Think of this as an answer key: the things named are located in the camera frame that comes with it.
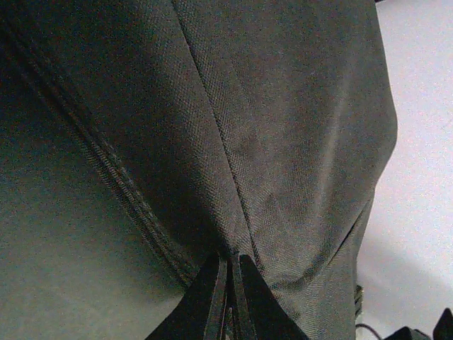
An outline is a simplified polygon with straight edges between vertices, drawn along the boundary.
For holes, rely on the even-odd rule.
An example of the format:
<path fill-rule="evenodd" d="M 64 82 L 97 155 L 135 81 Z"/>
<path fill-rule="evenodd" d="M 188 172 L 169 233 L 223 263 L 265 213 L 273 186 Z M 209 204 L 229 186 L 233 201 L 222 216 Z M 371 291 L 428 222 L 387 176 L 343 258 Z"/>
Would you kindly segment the black student bag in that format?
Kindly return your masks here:
<path fill-rule="evenodd" d="M 355 338 L 397 136 L 373 1 L 2 1 L 1 56 L 181 283 L 246 254 L 309 338 Z"/>

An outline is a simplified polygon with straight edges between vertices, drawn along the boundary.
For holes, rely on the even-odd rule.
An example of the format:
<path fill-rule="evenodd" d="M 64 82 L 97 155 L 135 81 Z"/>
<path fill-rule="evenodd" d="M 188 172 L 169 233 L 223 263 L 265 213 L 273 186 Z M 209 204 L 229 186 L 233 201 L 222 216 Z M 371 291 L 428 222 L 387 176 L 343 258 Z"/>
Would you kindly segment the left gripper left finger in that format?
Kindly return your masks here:
<path fill-rule="evenodd" d="M 208 257 L 176 308 L 147 340 L 225 339 L 226 264 L 219 254 Z"/>

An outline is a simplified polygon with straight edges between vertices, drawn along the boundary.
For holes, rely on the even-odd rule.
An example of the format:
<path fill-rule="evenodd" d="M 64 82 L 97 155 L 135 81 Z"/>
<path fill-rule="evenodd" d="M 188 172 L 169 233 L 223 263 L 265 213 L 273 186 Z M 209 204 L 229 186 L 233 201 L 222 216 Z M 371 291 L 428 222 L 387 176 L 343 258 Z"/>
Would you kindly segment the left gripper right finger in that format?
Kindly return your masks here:
<path fill-rule="evenodd" d="M 235 339 L 304 338 L 245 254 L 233 257 L 233 325 Z"/>

